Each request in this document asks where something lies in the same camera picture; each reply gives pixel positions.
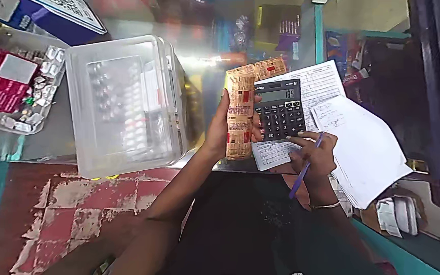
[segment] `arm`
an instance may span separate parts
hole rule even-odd
[[[305,162],[310,161],[310,168],[304,178],[310,197],[310,205],[331,205],[338,202],[328,180],[328,175],[336,168],[333,148],[337,143],[337,137],[333,134],[324,134],[319,148],[315,148],[313,141],[305,139],[309,138],[315,141],[318,137],[319,133],[304,132],[299,134],[299,137],[290,138],[291,142],[302,147],[301,151],[290,153],[291,166],[299,174],[305,166]],[[335,228],[335,231],[343,235],[361,255],[366,257],[369,255],[369,251],[360,239],[356,228],[351,224],[340,205],[334,208],[315,209],[313,213],[322,223],[330,228]]]
[[[212,119],[203,146],[189,160],[152,205],[141,215],[144,220],[137,235],[125,252],[116,260],[113,275],[155,274],[164,265],[166,256],[177,244],[181,222],[193,202],[196,191],[225,157],[227,140],[227,111],[229,96],[223,96]],[[254,115],[254,142],[260,141],[259,116]]]

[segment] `worn floor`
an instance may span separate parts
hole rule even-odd
[[[89,240],[126,234],[120,230],[178,172],[158,168],[90,181],[75,166],[12,163],[0,204],[0,275],[38,275]]]

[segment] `gold bangle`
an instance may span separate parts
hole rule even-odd
[[[337,203],[334,203],[334,204],[331,204],[331,205],[322,205],[322,206],[319,206],[319,207],[316,207],[316,206],[310,205],[310,207],[313,208],[313,209],[320,209],[320,208],[334,208],[334,207],[338,207],[340,204],[341,204],[341,202],[337,202]]]

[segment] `casio calculator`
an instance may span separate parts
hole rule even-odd
[[[263,126],[263,141],[276,141],[306,131],[303,116],[300,79],[290,79],[254,86],[255,94],[263,97],[254,104]]]

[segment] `pen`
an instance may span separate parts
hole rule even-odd
[[[324,137],[325,132],[321,132],[320,136],[318,137],[317,141],[315,141],[315,148],[320,147],[320,144],[322,143],[322,138]],[[293,199],[295,197],[296,191],[298,191],[298,188],[300,188],[300,185],[302,184],[302,179],[309,170],[310,162],[307,161],[307,164],[303,168],[303,170],[298,175],[298,178],[295,180],[295,184],[293,185],[293,188],[290,192],[290,199]]]

